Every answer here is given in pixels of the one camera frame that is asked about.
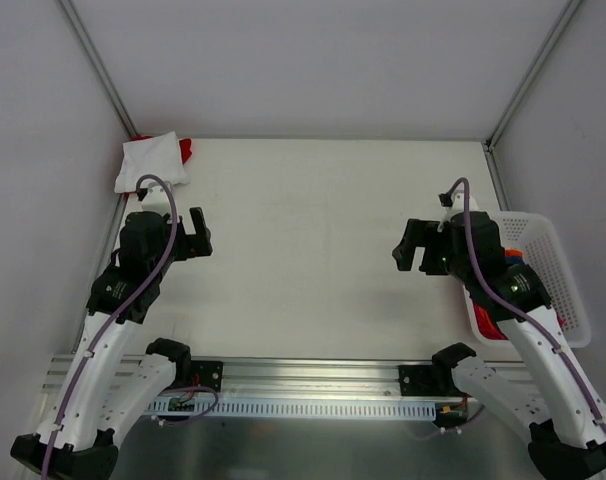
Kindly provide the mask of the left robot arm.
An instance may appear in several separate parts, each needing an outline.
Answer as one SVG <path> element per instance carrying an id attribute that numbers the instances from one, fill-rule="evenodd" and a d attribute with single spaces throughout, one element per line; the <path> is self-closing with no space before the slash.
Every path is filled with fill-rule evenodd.
<path id="1" fill-rule="evenodd" d="M 202 209 L 193 207 L 189 215 L 191 234 L 169 208 L 126 217 L 118 248 L 92 284 L 83 332 L 59 394 L 37 430 L 17 436 L 10 451 L 41 478 L 109 478 L 120 445 L 148 404 L 166 389 L 193 387 L 189 346 L 158 338 L 130 379 L 110 391 L 170 265 L 213 252 Z"/>

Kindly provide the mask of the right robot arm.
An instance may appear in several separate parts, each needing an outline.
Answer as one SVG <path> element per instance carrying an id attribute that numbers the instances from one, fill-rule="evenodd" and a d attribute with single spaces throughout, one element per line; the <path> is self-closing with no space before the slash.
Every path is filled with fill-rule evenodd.
<path id="1" fill-rule="evenodd" d="M 433 355 L 432 387 L 478 400 L 522 438 L 546 479 L 590 479 L 606 470 L 606 404 L 570 349 L 542 280 L 507 254 L 497 223 L 485 212 L 410 219 L 392 252 L 398 270 L 411 270 L 418 248 L 420 272 L 462 283 L 513 345 L 540 397 L 512 385 L 463 343 Z"/>

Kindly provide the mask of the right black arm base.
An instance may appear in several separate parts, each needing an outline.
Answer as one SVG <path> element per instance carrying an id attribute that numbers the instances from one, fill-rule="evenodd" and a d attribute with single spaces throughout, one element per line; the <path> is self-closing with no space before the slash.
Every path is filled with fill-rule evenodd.
<path id="1" fill-rule="evenodd" d="M 433 397 L 442 395 L 431 365 L 399 365 L 397 370 L 399 390 L 403 397 Z"/>

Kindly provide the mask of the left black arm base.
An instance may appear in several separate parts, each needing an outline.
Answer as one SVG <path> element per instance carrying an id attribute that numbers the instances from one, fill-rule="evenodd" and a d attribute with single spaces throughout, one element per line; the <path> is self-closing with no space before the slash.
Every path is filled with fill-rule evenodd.
<path id="1" fill-rule="evenodd" d="M 218 360 L 192 360 L 187 386 L 208 387 L 219 393 L 224 378 L 224 363 Z"/>

